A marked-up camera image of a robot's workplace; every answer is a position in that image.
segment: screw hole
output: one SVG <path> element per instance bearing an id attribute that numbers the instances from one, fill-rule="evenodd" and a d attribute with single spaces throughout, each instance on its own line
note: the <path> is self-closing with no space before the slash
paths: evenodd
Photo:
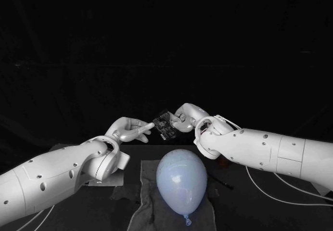
<path id="1" fill-rule="evenodd" d="M 43 183 L 40 184 L 40 190 L 44 191 L 44 189 L 46 189 L 46 183 L 43 182 Z"/>
<path id="2" fill-rule="evenodd" d="M 67 173 L 69 173 L 69 178 L 72 179 L 73 178 L 73 171 L 70 170 Z"/>

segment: balloon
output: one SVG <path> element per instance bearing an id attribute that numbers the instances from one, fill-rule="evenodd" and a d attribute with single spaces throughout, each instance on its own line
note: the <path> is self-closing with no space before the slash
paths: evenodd
<path id="1" fill-rule="evenodd" d="M 161 197 L 173 211 L 186 218 L 194 212 L 206 191 L 206 169 L 196 154 L 176 149 L 161 158 L 155 171 Z"/>

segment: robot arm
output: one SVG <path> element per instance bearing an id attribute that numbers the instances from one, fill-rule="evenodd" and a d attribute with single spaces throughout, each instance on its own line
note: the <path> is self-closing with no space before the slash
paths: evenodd
<path id="1" fill-rule="evenodd" d="M 0 175 L 0 226 L 57 204 L 85 182 L 102 181 L 124 169 L 129 156 L 119 144 L 134 139 L 147 142 L 142 133 L 150 134 L 152 127 L 152 123 L 122 117 L 105 136 L 36 156 Z"/>
<path id="2" fill-rule="evenodd" d="M 222 154 L 237 164 L 292 176 L 333 190 L 333 143 L 240 129 L 222 116 L 203 115 L 201 111 L 186 103 L 171 115 L 170 122 L 183 132 L 190 131 L 184 128 L 194 129 L 194 144 L 209 159 Z M 183 122 L 174 118 L 180 115 L 186 117 Z"/>

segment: black background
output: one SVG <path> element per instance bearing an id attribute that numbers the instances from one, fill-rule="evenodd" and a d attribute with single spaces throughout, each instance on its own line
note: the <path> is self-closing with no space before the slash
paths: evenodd
<path id="1" fill-rule="evenodd" d="M 323 1 L 1 2 L 0 171 L 183 103 L 331 141 L 331 20 Z"/>

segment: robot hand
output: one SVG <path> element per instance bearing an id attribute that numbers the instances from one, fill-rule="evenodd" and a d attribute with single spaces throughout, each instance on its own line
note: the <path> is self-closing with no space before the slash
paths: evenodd
<path id="1" fill-rule="evenodd" d="M 138 119 L 121 117 L 111 125 L 105 136 L 115 139 L 118 144 L 121 144 L 121 142 L 129 142 L 134 139 L 147 143 L 148 139 L 144 134 L 151 134 L 150 129 L 152 127 L 154 123 L 145 123 Z"/>
<path id="2" fill-rule="evenodd" d="M 184 103 L 174 115 L 170 113 L 170 124 L 180 132 L 190 132 L 199 120 L 209 116 L 207 112 L 190 103 Z"/>

